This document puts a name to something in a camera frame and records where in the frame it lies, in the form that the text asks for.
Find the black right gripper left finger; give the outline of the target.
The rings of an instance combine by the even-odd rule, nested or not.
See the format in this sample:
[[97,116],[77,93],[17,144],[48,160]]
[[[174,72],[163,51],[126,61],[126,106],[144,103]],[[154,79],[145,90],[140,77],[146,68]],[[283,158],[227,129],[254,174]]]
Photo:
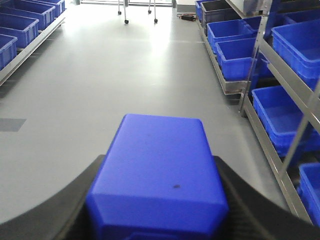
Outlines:
[[104,160],[100,154],[72,182],[36,207],[0,224],[2,240],[62,240],[84,206]]

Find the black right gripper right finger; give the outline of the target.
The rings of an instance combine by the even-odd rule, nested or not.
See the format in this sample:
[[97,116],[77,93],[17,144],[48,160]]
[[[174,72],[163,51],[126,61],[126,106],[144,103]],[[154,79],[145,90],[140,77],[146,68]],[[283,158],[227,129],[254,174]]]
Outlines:
[[221,177],[229,212],[217,240],[318,240],[320,229],[282,209],[249,185],[219,156],[213,160]]

